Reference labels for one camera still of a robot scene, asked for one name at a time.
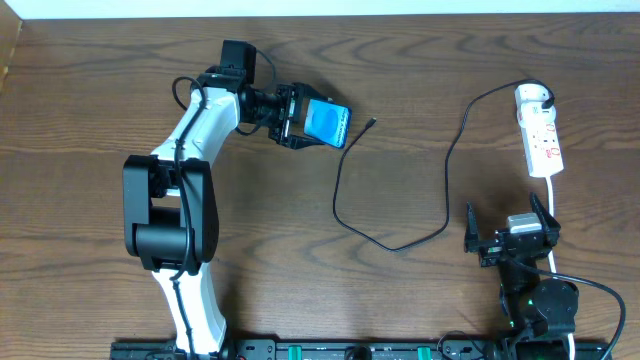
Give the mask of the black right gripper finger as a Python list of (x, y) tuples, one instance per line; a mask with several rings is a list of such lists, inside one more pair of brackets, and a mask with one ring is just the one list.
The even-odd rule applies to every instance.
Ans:
[(539, 197), (534, 192), (529, 194), (529, 201), (533, 212), (539, 219), (542, 230), (545, 232), (559, 232), (560, 224), (544, 207)]
[(479, 231), (478, 231), (477, 219), (470, 202), (467, 203), (466, 218), (467, 218), (467, 224), (466, 224), (464, 242), (478, 243)]

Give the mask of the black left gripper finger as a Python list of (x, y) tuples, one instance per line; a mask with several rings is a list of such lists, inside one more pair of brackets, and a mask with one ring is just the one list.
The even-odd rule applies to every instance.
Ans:
[(303, 84), (302, 87), (303, 87), (305, 98), (321, 100), (328, 103), (334, 102), (334, 100), (331, 97), (323, 95), (322, 93), (320, 93), (318, 90), (316, 90), (309, 84)]
[(322, 145), (322, 141), (306, 136), (290, 135), (286, 138), (286, 146), (292, 150), (299, 150), (310, 146)]

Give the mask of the blue screen Galaxy smartphone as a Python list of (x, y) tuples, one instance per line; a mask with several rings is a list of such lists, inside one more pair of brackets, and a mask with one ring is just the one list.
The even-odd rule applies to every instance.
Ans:
[(307, 107), (304, 134), (342, 149), (347, 141), (351, 116), (349, 107), (311, 99)]

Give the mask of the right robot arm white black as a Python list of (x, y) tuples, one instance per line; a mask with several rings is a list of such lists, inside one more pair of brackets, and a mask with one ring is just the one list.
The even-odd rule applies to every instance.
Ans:
[(507, 218), (504, 229), (481, 239), (477, 217), (467, 207), (464, 251), (476, 253), (482, 267), (497, 267), (500, 302), (511, 329), (487, 348), (490, 359), (560, 359), (569, 354), (579, 291), (573, 283), (541, 278), (537, 262), (547, 258), (561, 225), (536, 194), (532, 211)]

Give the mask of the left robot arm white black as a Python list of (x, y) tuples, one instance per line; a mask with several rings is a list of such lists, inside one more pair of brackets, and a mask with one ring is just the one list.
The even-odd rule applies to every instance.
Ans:
[(218, 64), (196, 77), (179, 76), (171, 92), (186, 84), (177, 103), (183, 115), (150, 154), (129, 156), (122, 170), (124, 243), (161, 288), (176, 327), (176, 339), (148, 358), (233, 359), (234, 342), (217, 303), (211, 262), (219, 241), (212, 168), (227, 138), (242, 124), (267, 129), (277, 144), (298, 150), (317, 145), (294, 135), (312, 102), (333, 99), (294, 82), (273, 90), (254, 85), (262, 51), (226, 40)]

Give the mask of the white USB charger plug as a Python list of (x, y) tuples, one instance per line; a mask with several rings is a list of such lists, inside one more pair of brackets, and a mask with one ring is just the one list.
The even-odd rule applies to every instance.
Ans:
[(555, 97), (545, 86), (534, 83), (519, 85), (515, 92), (516, 115), (522, 128), (556, 120)]

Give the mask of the white power strip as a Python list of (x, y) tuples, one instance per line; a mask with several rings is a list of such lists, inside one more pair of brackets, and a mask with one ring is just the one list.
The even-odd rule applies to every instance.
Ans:
[(519, 107), (521, 129), (528, 173), (533, 178), (549, 178), (564, 169), (556, 127), (554, 107), (543, 109), (538, 103)]

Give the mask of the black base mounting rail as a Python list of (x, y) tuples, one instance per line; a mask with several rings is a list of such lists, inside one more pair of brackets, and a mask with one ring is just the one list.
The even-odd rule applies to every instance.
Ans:
[[(472, 359), (568, 359), (562, 342), (521, 342), (507, 356), (500, 343), (445, 339), (434, 342), (349, 343), (284, 342), (244, 339), (227, 342), (221, 352), (189, 357), (175, 341), (114, 342), (108, 359), (236, 359), (236, 360), (472, 360)], [(576, 343), (575, 359), (601, 359), (604, 343)]]

